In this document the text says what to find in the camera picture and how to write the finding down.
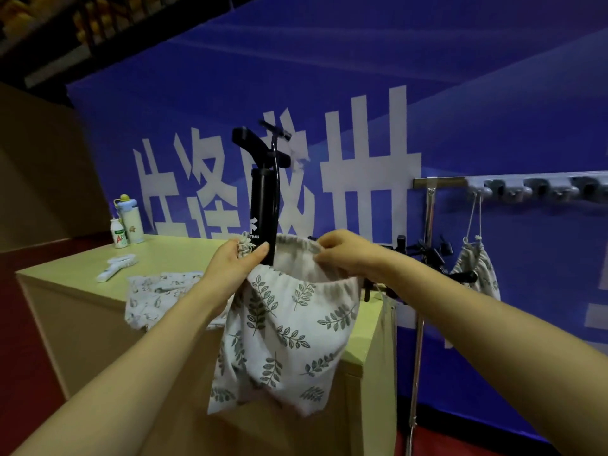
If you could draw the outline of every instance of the white plastic bottle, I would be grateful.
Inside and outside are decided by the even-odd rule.
[[[129,244],[135,245],[136,243],[141,243],[143,241],[143,227],[139,208],[137,207],[137,200],[123,194],[119,199],[114,200],[114,205],[122,218],[122,223],[125,225]]]
[[[125,227],[120,223],[120,219],[110,220],[110,231],[116,248],[124,248],[129,244],[126,240]]]

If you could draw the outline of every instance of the wooden table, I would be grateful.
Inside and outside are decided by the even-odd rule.
[[[124,320],[127,276],[204,270],[221,240],[147,235],[17,272],[66,399],[144,333]],[[112,257],[139,263],[106,283]],[[326,408],[302,418],[272,400],[208,416],[221,330],[207,331],[180,372],[141,449],[146,456],[393,454],[396,434],[394,308],[379,294],[362,302]]]

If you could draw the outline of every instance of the person's left hand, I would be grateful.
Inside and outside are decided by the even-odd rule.
[[[239,259],[238,238],[228,240],[217,249],[201,281],[192,290],[202,291],[205,301],[213,305],[212,312],[219,315],[228,298],[239,289],[249,272],[262,262],[268,250],[269,245],[264,242]]]

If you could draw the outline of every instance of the patterned fabric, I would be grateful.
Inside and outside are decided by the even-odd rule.
[[[201,277],[202,272],[163,272],[161,275],[129,277],[125,321],[133,329],[152,328]],[[207,329],[224,327],[231,301],[228,302],[224,312],[209,323]]]
[[[321,268],[314,241],[278,235],[274,266],[259,265],[235,294],[209,414],[262,394],[307,416],[323,409],[359,311],[361,282]]]
[[[475,243],[465,243],[462,246],[452,273],[468,272],[470,270],[475,271],[477,274],[477,281],[475,283],[463,284],[500,301],[500,290],[496,281],[496,273],[490,262],[490,257],[479,239]]]

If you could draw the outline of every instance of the red carpet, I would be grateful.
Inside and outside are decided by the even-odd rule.
[[[15,271],[111,243],[109,233],[0,254],[0,456],[8,456],[57,408],[63,394]],[[398,438],[395,456],[404,454]],[[495,456],[419,427],[414,456]]]

